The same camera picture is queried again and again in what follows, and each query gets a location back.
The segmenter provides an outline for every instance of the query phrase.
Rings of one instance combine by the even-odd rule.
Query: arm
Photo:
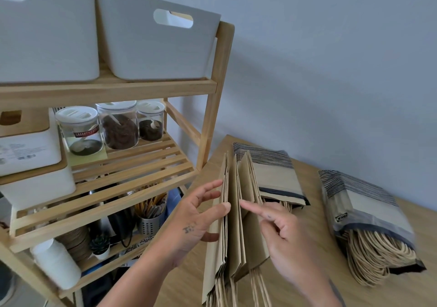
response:
[[[200,241],[216,241],[218,233],[208,233],[209,226],[231,209],[229,202],[215,205],[203,213],[197,207],[218,198],[212,191],[221,180],[207,183],[183,198],[159,230],[140,259],[114,285],[98,307],[148,307],[155,304],[167,274],[179,266]]]
[[[276,202],[258,205],[241,200],[240,205],[263,218],[261,232],[279,273],[296,286],[312,306],[341,307],[298,218]]]

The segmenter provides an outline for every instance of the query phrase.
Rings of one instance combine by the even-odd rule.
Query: stack of paper cups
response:
[[[80,268],[60,242],[50,239],[30,249],[37,265],[61,289],[70,289],[79,282]]]

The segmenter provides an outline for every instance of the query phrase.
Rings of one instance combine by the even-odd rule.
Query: potted plant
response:
[[[101,234],[92,239],[90,249],[97,259],[105,260],[109,256],[109,237],[106,234]]]

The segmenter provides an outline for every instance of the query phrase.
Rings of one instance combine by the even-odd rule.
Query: wooden tabletop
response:
[[[214,151],[206,166],[191,185],[189,191],[208,181],[217,179],[223,154],[232,153],[233,142],[248,143],[226,136]],[[436,306],[437,305],[437,212],[397,199],[408,217],[417,238],[418,256],[427,271],[417,274],[391,275],[383,286],[373,289],[362,287],[352,277],[345,257],[331,237],[323,210],[317,168],[293,160],[302,189],[311,206],[295,209],[293,213],[307,227],[315,241],[319,257],[326,271],[341,292],[347,306]],[[205,202],[201,211],[211,206]],[[206,243],[199,243],[183,264],[166,278],[155,306],[200,306]],[[271,261],[261,267],[273,306],[307,306],[296,289],[278,274]],[[249,277],[238,282],[239,306],[253,306]]]

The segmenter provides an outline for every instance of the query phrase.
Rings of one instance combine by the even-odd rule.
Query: wooden lid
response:
[[[0,111],[0,138],[48,130],[47,108]]]
[[[6,185],[14,182],[18,182],[21,180],[29,179],[36,176],[41,176],[42,174],[48,174],[50,172],[59,171],[68,166],[67,155],[64,149],[64,143],[62,141],[62,137],[59,133],[59,143],[61,145],[61,162],[43,166],[42,168],[27,170],[23,172],[17,172],[16,174],[9,174],[7,176],[0,177],[0,185]]]

